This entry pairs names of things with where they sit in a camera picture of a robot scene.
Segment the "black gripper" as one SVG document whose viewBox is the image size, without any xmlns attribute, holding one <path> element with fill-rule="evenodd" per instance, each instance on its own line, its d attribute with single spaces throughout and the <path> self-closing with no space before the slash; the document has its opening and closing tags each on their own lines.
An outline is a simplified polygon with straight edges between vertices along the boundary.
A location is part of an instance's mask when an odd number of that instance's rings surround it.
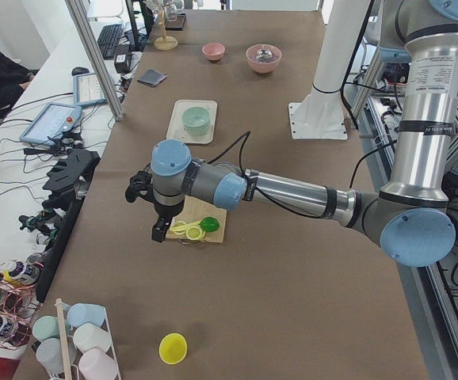
<svg viewBox="0 0 458 380">
<path fill-rule="evenodd" d="M 152 227 L 151 239 L 164 242 L 170 228 L 170 220 L 183 210 L 185 196 L 179 191 L 174 191 L 172 195 L 159 191 L 152 174 L 141 170 L 129 179 L 129 185 L 125 190 L 125 199 L 128 203 L 134 203 L 138 198 L 154 205 L 160 218 Z"/>
</svg>

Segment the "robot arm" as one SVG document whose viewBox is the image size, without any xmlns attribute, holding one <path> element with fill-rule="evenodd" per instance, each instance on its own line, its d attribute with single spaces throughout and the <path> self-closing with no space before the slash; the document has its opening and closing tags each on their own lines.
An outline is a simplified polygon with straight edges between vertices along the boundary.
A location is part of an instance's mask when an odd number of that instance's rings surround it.
<svg viewBox="0 0 458 380">
<path fill-rule="evenodd" d="M 166 139 L 151 163 L 133 176 L 125 197 L 154 205 L 154 241 L 162 242 L 191 196 L 227 211 L 241 201 L 274 203 L 311 219 L 357 230 L 400 264 L 426 267 L 446 257 L 455 229 L 441 182 L 458 107 L 458 1 L 383 1 L 379 47 L 410 59 L 390 180 L 378 192 L 328 186 L 261 173 L 218 159 L 193 158 Z"/>
</svg>

